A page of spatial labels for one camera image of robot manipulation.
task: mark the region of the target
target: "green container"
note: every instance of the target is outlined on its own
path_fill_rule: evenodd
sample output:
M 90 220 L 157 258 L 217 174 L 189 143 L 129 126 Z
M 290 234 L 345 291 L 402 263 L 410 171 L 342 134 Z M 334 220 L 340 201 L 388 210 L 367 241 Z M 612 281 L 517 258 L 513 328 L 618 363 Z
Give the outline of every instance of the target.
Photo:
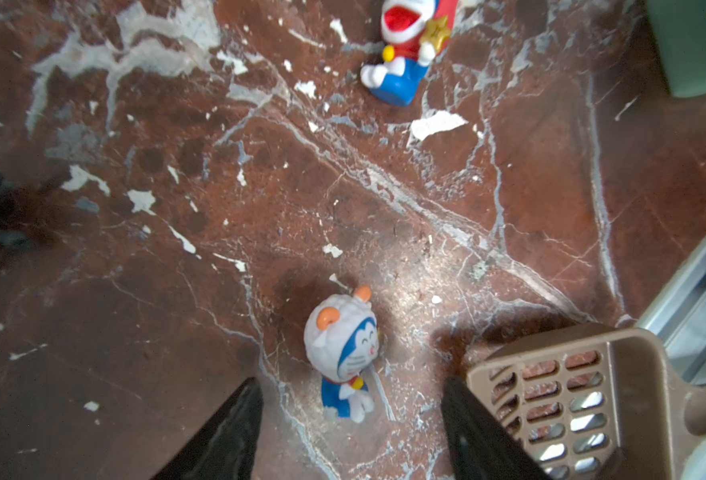
M 647 0 L 646 5 L 670 93 L 706 94 L 706 0 Z

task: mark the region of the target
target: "doraemon face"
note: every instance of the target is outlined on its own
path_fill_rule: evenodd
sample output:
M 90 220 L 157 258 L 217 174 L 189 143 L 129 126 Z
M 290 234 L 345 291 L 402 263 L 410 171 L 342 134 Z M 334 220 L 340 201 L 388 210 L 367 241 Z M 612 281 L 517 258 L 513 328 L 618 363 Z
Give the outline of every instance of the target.
M 337 374 L 343 382 L 357 376 L 367 365 L 377 358 L 380 340 L 372 318 L 367 318 L 353 332 L 340 354 Z
M 380 17 L 383 39 L 389 44 L 400 44 L 416 37 L 425 30 L 436 5 L 436 0 L 385 0 Z

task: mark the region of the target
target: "open red mouth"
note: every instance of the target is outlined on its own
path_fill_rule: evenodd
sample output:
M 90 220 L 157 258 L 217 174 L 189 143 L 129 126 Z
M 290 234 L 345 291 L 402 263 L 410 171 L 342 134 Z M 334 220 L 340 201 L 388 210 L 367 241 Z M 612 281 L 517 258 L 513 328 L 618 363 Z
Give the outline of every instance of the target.
M 420 19 L 420 14 L 408 8 L 393 7 L 385 13 L 385 24 L 391 32 L 403 32 Z

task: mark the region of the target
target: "red collar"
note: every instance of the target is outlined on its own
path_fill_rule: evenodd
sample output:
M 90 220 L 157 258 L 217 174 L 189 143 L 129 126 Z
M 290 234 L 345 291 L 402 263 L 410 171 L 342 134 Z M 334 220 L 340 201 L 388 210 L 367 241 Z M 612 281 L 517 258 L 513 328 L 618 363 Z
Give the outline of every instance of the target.
M 335 385 L 344 385 L 347 383 L 349 386 L 353 386 L 353 384 L 356 382 L 356 380 L 358 380 L 358 375 L 353 377 L 352 379 L 348 380 L 347 382 L 343 382 L 343 383 L 333 382 L 332 380 L 330 380 L 326 377 L 324 377 L 324 380 L 326 380 L 329 383 L 334 383 Z

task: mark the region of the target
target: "blue body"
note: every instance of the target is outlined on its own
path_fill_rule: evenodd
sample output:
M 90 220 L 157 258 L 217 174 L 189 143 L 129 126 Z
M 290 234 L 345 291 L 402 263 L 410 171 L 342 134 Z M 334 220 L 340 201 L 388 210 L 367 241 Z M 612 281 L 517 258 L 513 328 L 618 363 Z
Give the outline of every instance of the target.
M 374 326 L 377 326 L 375 323 L 375 319 L 373 318 L 367 318 L 359 326 L 356 327 L 356 329 L 353 331 L 351 334 L 350 338 L 348 339 L 347 343 L 345 344 L 344 347 L 342 347 L 342 352 L 340 352 L 340 359 L 337 361 L 337 368 L 339 370 L 340 365 L 349 357 L 349 355 L 353 352 L 355 352 L 355 334 L 359 330 L 363 330 L 366 328 L 367 324 L 371 323 Z M 332 383 L 329 382 L 325 377 L 321 378 L 321 404 L 323 404 L 324 407 L 329 407 L 329 408 L 337 408 L 337 416 L 340 418 L 349 418 L 351 416 L 351 404 L 348 402 L 348 400 L 341 400 L 340 399 L 340 388 L 342 385 L 337 384 L 337 383 Z M 361 388 L 361 390 L 364 390 L 365 392 L 369 391 L 369 387 L 367 387 L 366 382 L 364 382 L 364 386 Z
M 329 382 L 326 378 L 321 378 L 321 403 L 324 407 L 337 408 L 337 416 L 340 418 L 349 418 L 351 416 L 351 404 L 348 400 L 340 400 L 340 388 L 342 385 Z M 365 392 L 369 391 L 369 387 L 361 388 Z
M 420 82 L 427 73 L 427 67 L 421 66 L 411 58 L 405 60 L 406 68 L 402 76 L 387 74 L 382 85 L 371 90 L 380 100 L 397 107 L 406 107 L 415 99 Z

